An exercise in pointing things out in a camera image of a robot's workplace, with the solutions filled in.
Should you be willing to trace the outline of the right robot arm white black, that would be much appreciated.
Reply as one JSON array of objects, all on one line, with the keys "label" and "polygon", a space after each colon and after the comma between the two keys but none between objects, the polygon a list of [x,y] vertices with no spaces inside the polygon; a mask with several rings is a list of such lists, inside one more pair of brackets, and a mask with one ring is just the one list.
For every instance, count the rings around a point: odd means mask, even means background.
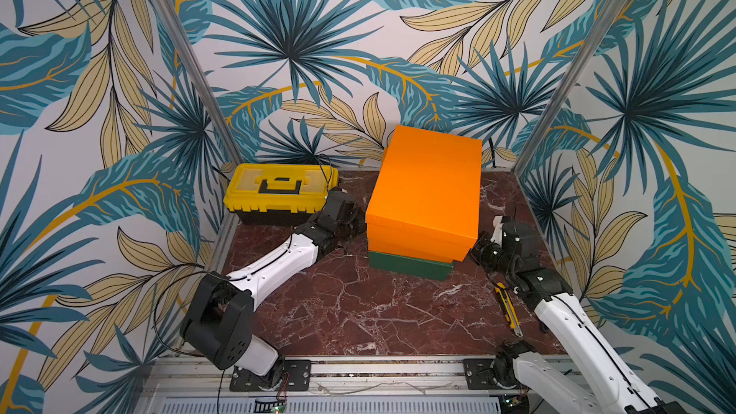
[{"label": "right robot arm white black", "polygon": [[471,258],[503,275],[501,294],[515,295],[557,338],[586,381],[573,383],[528,342],[505,343],[480,379],[503,389],[529,389],[560,413],[682,413],[657,395],[598,331],[568,281],[542,265],[531,226],[498,216],[479,234]]}]

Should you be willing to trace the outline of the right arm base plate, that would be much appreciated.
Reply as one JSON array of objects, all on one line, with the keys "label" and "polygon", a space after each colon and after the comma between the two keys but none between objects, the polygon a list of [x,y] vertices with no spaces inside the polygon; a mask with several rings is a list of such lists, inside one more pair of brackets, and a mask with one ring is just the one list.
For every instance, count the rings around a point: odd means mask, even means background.
[{"label": "right arm base plate", "polygon": [[513,360],[507,358],[466,358],[462,361],[469,390],[527,389],[515,373]]}]

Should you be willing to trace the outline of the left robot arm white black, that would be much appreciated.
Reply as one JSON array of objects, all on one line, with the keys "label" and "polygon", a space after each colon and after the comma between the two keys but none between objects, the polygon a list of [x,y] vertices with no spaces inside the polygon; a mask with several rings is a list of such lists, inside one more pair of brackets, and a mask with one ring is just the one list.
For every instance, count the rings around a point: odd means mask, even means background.
[{"label": "left robot arm white black", "polygon": [[180,326],[181,337],[216,368],[247,371],[261,387],[276,387],[285,377],[285,358],[253,335],[256,310],[295,274],[365,231],[365,212],[354,197],[340,188],[329,191],[323,208],[260,260],[227,275],[206,274]]}]

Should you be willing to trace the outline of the large orange shoebox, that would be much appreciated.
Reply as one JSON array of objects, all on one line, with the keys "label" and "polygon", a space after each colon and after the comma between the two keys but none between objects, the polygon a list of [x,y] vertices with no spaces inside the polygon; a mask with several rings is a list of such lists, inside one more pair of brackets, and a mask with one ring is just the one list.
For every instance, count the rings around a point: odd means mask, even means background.
[{"label": "large orange shoebox", "polygon": [[367,238],[371,251],[448,264],[464,260],[477,240],[478,228],[477,218],[452,224],[450,231],[368,224]]}]

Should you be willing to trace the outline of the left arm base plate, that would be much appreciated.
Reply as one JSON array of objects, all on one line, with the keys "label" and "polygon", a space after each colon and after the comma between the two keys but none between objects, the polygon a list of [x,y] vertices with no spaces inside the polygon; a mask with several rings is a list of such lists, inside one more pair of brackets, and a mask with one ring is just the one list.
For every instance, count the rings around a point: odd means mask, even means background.
[{"label": "left arm base plate", "polygon": [[312,375],[310,360],[278,358],[275,366],[265,375],[258,376],[245,368],[235,367],[230,381],[231,392],[306,392]]}]

